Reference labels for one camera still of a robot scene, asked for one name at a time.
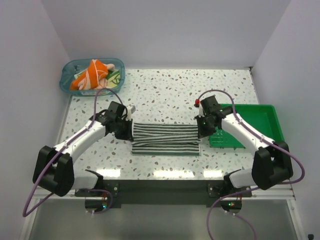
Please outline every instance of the clear plastic container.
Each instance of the clear plastic container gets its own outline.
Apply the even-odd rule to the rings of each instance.
[[[117,59],[117,58],[95,58],[100,60],[104,64],[113,64],[115,69],[119,70],[120,72],[120,80],[119,84],[113,88],[111,88],[113,91],[118,93],[122,87],[122,85],[125,82],[126,77],[126,71],[125,71],[125,65],[124,63]],[[72,94],[74,96],[94,96],[96,95],[96,92],[98,90],[95,89],[89,89],[89,90],[70,90],[70,85],[73,80],[75,80],[75,74],[80,73],[81,71],[87,69],[91,62],[90,59],[79,59],[79,60],[73,60],[69,63],[67,63],[63,69],[62,69],[62,76],[60,80],[60,88],[62,91],[68,94]],[[99,95],[112,95],[113,93],[108,91],[107,89],[102,90]]]

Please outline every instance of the white wall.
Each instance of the white wall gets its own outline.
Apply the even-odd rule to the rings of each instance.
[[[69,58],[39,0],[0,1],[0,32],[0,238],[16,240],[38,152],[57,137]]]
[[[253,66],[290,0],[42,0],[71,59],[137,68]]]
[[[316,239],[320,237],[319,9],[319,0],[291,0],[253,68],[260,102],[276,107],[289,148],[304,164],[306,177],[293,189],[305,230]]]

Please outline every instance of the speckled white tabletop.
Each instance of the speckled white tabletop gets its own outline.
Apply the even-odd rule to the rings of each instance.
[[[193,107],[205,90],[225,90],[236,104],[258,104],[249,70],[127,69],[119,96],[125,105],[135,105],[136,123],[197,124]],[[228,97],[216,93],[221,104]],[[100,96],[97,110],[107,109],[115,96]],[[72,97],[61,134],[64,140],[86,124],[93,114],[93,97]],[[105,179],[222,179],[237,169],[252,167],[253,157],[242,148],[210,148],[202,139],[200,156],[133,156],[131,143],[112,135],[93,144],[74,164],[77,170],[90,169]]]

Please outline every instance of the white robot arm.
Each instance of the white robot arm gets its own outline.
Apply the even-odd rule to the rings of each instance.
[[[262,139],[289,151],[288,145],[284,141],[275,142],[264,136],[246,123],[238,113],[236,113],[236,117],[231,106],[222,108],[215,96],[207,97],[201,102],[198,101],[195,106],[199,107],[199,115],[195,117],[199,138],[214,134],[216,128],[222,129],[235,137],[254,156],[252,168],[239,169],[224,176],[227,183],[225,193],[228,193],[232,188],[239,189],[250,186],[258,186],[266,190],[293,176],[290,157],[270,147]],[[240,123],[245,124],[260,137],[250,133]]]
[[[39,186],[60,197],[66,195],[70,190],[99,189],[99,184],[103,181],[101,175],[89,170],[74,171],[73,165],[91,145],[109,133],[114,133],[117,139],[133,141],[131,115],[135,110],[134,106],[125,107],[113,101],[108,109],[95,115],[93,123],[92,116],[87,124],[69,139],[54,147],[44,146],[38,154],[33,183],[36,182],[39,174],[52,157],[63,150],[46,171]]]

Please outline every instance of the orange cloth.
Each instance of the orange cloth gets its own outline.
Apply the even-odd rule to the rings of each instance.
[[[99,80],[108,75],[108,68],[98,59],[93,59],[90,66],[81,75],[72,81],[70,90],[88,90],[98,87]]]

